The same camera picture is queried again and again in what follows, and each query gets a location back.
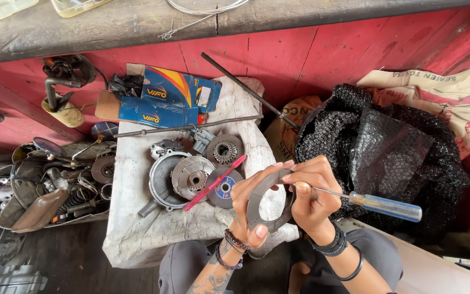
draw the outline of person's right hand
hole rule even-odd
[[[293,218],[317,244],[321,246],[330,244],[335,238],[335,228],[328,216],[341,207],[341,199],[311,188],[342,193],[342,188],[336,182],[327,158],[320,155],[297,164],[291,170],[293,173],[284,176],[282,180],[287,184],[295,184],[297,189],[297,199],[291,207]]]

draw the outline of screwdriver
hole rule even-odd
[[[336,193],[326,189],[312,187],[315,190],[330,193],[336,196],[349,199],[349,204],[362,206],[364,209],[376,211],[388,216],[403,220],[419,222],[422,219],[422,209],[420,206],[407,204],[391,199],[372,196],[368,194],[358,194],[354,191],[348,195]]]

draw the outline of spring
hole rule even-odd
[[[70,196],[63,203],[63,205],[59,209],[58,213],[66,213],[68,207],[72,207],[72,206],[75,206],[75,205],[86,203],[90,199],[92,199],[91,192],[86,188],[78,186],[77,188],[73,189],[70,192]]]

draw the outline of wooden floor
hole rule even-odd
[[[48,294],[158,294],[159,268],[114,268],[102,251],[107,222],[93,222],[43,229],[29,233],[18,257],[48,278]],[[239,293],[286,293],[286,245],[265,258],[245,258],[228,290]]]

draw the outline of black bubble wrap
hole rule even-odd
[[[381,111],[419,129],[434,142],[403,192],[390,198],[421,206],[422,220],[413,223],[367,211],[358,205],[350,206],[346,199],[342,199],[342,208],[330,218],[356,218],[388,233],[405,232],[420,243],[436,243],[453,224],[462,191],[470,185],[454,134],[443,120],[426,111],[402,105],[382,108],[371,101],[372,96],[356,86],[337,85],[323,110],[311,121],[304,122],[295,147],[297,160],[304,162],[318,155],[326,156],[342,190],[349,194],[355,190],[350,176],[350,151],[364,108]]]

